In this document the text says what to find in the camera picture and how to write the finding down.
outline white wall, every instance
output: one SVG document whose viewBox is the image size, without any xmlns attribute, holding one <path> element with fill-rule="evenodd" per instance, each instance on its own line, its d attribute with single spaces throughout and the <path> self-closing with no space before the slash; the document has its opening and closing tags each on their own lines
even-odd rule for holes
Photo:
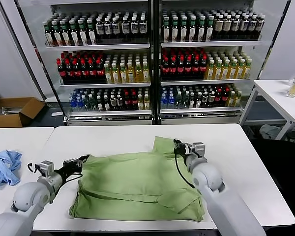
<svg viewBox="0 0 295 236">
<path fill-rule="evenodd" d="M 0 97 L 42 100 L 0 12 Z"/>
</svg>

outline table leg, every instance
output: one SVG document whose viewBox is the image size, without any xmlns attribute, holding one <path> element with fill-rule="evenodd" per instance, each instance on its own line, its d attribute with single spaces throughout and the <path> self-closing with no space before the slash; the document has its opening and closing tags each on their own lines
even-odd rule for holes
<svg viewBox="0 0 295 236">
<path fill-rule="evenodd" d="M 247 120 L 247 116 L 250 112 L 252 105 L 254 104 L 254 101 L 256 100 L 257 95 L 258 95 L 258 91 L 256 90 L 256 87 L 254 86 L 254 88 L 252 89 L 252 92 L 250 94 L 250 97 L 248 99 L 248 102 L 246 104 L 246 107 L 244 109 L 244 112 L 242 113 L 242 115 L 239 119 L 239 124 L 241 126 L 243 126 L 245 124 L 245 121 Z"/>
<path fill-rule="evenodd" d="M 288 120 L 281 129 L 280 133 L 276 136 L 275 140 L 281 140 L 285 136 L 285 134 L 291 131 L 294 127 L 295 123 L 293 123 L 291 120 Z"/>
</svg>

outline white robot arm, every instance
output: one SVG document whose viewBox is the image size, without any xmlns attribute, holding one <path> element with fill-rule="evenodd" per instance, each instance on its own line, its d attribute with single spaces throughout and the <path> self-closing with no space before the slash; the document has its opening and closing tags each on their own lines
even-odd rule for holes
<svg viewBox="0 0 295 236">
<path fill-rule="evenodd" d="M 207 210 L 222 236 L 266 236 L 243 199 L 225 186 L 222 175 L 204 157 L 205 145 L 174 140 L 175 155 L 181 155 L 192 175 L 194 187 L 207 203 Z"/>
</svg>

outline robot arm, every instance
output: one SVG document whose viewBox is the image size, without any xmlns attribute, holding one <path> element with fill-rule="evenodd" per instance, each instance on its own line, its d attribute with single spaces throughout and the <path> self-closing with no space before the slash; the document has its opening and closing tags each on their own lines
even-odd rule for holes
<svg viewBox="0 0 295 236">
<path fill-rule="evenodd" d="M 225 186 L 222 175 L 204 157 L 205 145 L 174 140 L 175 154 L 183 157 L 194 187 L 222 236 L 265 236 L 266 233 L 243 199 Z"/>
<path fill-rule="evenodd" d="M 10 208 L 0 214 L 0 236 L 29 236 L 37 215 L 47 203 L 52 203 L 61 186 L 68 182 L 67 178 L 82 176 L 82 164 L 88 157 L 64 161 L 59 170 L 54 170 L 54 164 L 49 161 L 35 165 L 34 172 L 39 170 L 41 176 L 37 182 L 26 183 L 16 190 Z"/>
</svg>

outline red bottle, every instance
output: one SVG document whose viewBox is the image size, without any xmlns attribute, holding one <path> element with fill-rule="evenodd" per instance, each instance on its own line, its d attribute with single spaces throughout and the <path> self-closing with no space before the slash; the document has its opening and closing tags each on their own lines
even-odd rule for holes
<svg viewBox="0 0 295 236">
<path fill-rule="evenodd" d="M 68 79 L 73 80 L 74 71 L 73 71 L 72 65 L 71 65 L 69 59 L 65 59 L 64 61 L 65 61 L 65 70 L 67 72 Z"/>
</svg>

